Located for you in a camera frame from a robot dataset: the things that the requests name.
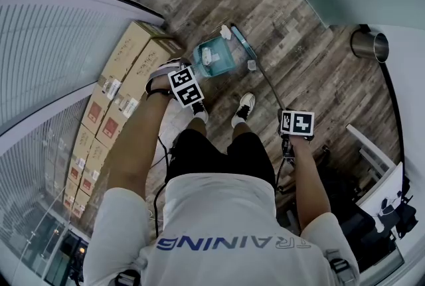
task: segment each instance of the black shorts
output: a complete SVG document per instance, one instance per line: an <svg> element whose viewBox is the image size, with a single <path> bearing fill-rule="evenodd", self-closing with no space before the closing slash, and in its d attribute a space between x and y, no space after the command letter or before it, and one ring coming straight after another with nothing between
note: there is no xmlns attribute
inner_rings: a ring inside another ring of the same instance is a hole
<svg viewBox="0 0 425 286"><path fill-rule="evenodd" d="M261 140L254 133L239 135L227 147L227 155L201 133L182 131L174 148L165 182L189 173L230 173L257 177L276 187L273 165Z"/></svg>

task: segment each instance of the wooden floor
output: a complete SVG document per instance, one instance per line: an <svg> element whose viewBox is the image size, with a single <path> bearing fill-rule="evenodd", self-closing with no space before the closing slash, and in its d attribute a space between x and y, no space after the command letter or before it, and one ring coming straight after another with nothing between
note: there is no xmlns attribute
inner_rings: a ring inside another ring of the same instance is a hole
<svg viewBox="0 0 425 286"><path fill-rule="evenodd" d="M349 50L353 27L325 28L305 0L137 0L165 17L167 30L187 47L193 48L216 35L223 23L236 23L270 75L284 103L292 109L315 112L315 156L327 144L331 164L341 174L357 177L362 186L369 183L367 166L360 160L358 147L345 130L353 124L380 147L394 162L400 149L390 96L376 62L355 58ZM256 107L249 126L261 138L277 170L282 160L281 141L276 135L278 105L270 87L259 72L249 72L240 46L232 52L238 68L222 76L203 80L201 88L210 112L209 139L225 152L230 144L230 119L240 97L251 91ZM171 104L161 127L161 138L170 147L174 137L191 119L189 110ZM154 162L163 156L157 147ZM291 184L291 169L285 168L281 184ZM150 172L147 203L153 210L155 193L165 177L162 160ZM81 220L74 220L89 235L102 200L107 177L101 177ZM285 208L293 195L278 198ZM159 198L159 209L163 197Z"/></svg>

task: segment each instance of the person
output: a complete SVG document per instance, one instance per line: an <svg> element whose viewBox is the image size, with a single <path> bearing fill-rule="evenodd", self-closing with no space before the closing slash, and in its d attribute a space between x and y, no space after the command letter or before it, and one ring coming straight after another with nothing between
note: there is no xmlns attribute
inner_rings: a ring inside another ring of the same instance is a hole
<svg viewBox="0 0 425 286"><path fill-rule="evenodd" d="M167 77L160 76L151 91L169 88ZM143 286L338 285L328 250L348 262L350 285L359 282L356 259L301 137L290 138L301 236L278 224L274 169L246 124L255 105L251 93L243 95L231 120L227 155L206 138L209 115L203 104L193 104L193 119L171 152L163 231L149 244L145 184L170 99L160 91L149 94L110 151L104 165L108 190L84 260L85 285L115 285L117 275L129 269L140 273Z"/></svg>

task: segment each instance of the metal trash can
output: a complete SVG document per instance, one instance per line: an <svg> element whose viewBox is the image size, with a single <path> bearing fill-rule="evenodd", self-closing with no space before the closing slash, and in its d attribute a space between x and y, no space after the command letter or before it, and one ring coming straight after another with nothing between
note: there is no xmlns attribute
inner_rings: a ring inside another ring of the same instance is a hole
<svg viewBox="0 0 425 286"><path fill-rule="evenodd" d="M382 33L362 33L357 30L351 35L351 50L356 57L385 63L389 54L388 40Z"/></svg>

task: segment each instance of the white sock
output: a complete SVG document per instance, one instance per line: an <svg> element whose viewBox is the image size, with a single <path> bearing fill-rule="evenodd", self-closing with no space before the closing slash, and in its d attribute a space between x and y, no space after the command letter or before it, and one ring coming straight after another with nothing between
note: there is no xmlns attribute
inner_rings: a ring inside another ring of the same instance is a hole
<svg viewBox="0 0 425 286"><path fill-rule="evenodd" d="M196 113L193 118L199 118L204 121L205 124L208 122L208 113L206 111L202 111L201 113Z"/></svg>
<svg viewBox="0 0 425 286"><path fill-rule="evenodd" d="M233 118L232 118L232 127L233 128L235 128L236 127L236 125L238 125L239 123L246 123L246 121L244 120L244 119L242 119L241 117L239 117L239 116L237 116L237 115L235 115Z"/></svg>

